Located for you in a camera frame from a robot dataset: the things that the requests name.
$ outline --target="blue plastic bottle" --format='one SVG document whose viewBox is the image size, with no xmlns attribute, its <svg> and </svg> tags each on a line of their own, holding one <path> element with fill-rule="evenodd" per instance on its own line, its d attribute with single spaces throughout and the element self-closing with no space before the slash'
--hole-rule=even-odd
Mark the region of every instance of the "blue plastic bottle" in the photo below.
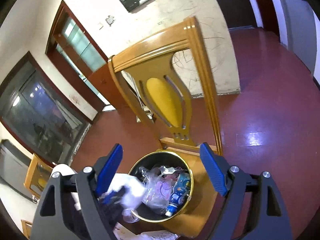
<svg viewBox="0 0 320 240">
<path fill-rule="evenodd" d="M 185 201 L 185 196 L 190 192 L 190 174 L 182 172 L 176 184 L 173 187 L 173 193 L 170 195 L 169 205 L 165 215 L 171 217 Z"/>
</svg>

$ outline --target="red floor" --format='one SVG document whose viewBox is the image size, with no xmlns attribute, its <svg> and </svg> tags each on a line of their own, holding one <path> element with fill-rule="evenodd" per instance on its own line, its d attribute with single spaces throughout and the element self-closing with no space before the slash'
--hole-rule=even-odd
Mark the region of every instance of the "red floor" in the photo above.
<svg viewBox="0 0 320 240">
<path fill-rule="evenodd" d="M 305 65 L 273 33 L 237 30 L 231 38 L 241 94 L 219 97 L 224 156 L 245 172 L 271 173 L 296 238 L 320 206 L 320 92 Z M 195 141 L 214 144 L 203 99 L 194 99 L 193 107 Z M 128 172 L 140 157 L 157 149 L 148 128 L 135 122 L 130 109 L 106 112 L 90 128 L 72 167 L 94 164 L 116 142 L 124 147 L 119 172 Z M 246 200 L 235 236 L 245 223 Z"/>
</svg>

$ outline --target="clear plastic bag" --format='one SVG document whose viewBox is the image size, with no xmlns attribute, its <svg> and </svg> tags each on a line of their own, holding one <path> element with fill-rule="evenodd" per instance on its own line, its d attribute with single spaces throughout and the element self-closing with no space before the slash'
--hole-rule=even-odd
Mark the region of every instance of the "clear plastic bag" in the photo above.
<svg viewBox="0 0 320 240">
<path fill-rule="evenodd" d="M 146 168 L 140 167 L 140 171 L 143 184 L 147 189 L 142 202 L 155 213 L 164 214 L 175 182 L 171 178 L 162 178 L 159 168 L 148 171 Z"/>
</svg>

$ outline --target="chair seat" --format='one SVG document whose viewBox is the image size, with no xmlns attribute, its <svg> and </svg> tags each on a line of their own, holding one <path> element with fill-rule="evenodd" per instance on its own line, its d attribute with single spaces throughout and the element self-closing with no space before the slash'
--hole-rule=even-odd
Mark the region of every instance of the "chair seat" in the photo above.
<svg viewBox="0 0 320 240">
<path fill-rule="evenodd" d="M 183 158 L 192 170 L 194 189 L 185 212 L 161 224 L 170 232 L 193 238 L 199 235 L 206 224 L 218 193 L 214 190 L 199 156 L 178 150 L 171 151 Z"/>
</svg>

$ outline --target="small wooden chair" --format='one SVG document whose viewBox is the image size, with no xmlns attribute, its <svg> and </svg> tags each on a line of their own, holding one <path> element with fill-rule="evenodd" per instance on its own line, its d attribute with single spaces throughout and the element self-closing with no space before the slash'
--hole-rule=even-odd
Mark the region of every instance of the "small wooden chair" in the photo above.
<svg viewBox="0 0 320 240">
<path fill-rule="evenodd" d="M 39 199 L 50 178 L 51 172 L 52 167 L 43 162 L 36 154 L 33 154 L 23 185 Z"/>
<path fill-rule="evenodd" d="M 32 223 L 26 220 L 21 219 L 22 232 L 27 239 L 30 239 Z"/>
<path fill-rule="evenodd" d="M 162 222 L 169 231 L 196 237 L 212 211 L 215 192 L 199 157 L 199 145 L 190 137 L 191 94 L 172 67 L 173 55 L 190 49 L 203 89 L 206 108 L 215 137 L 213 151 L 222 155 L 219 119 L 215 104 L 216 88 L 205 50 L 199 23 L 195 17 L 145 38 L 109 59 L 111 76 L 134 113 L 159 140 L 159 150 L 179 154 L 194 175 L 194 193 L 186 212 Z M 172 138 L 162 137 L 155 124 L 147 117 L 137 98 L 121 74 L 125 70 L 134 79 L 146 106 L 161 120 Z"/>
</svg>

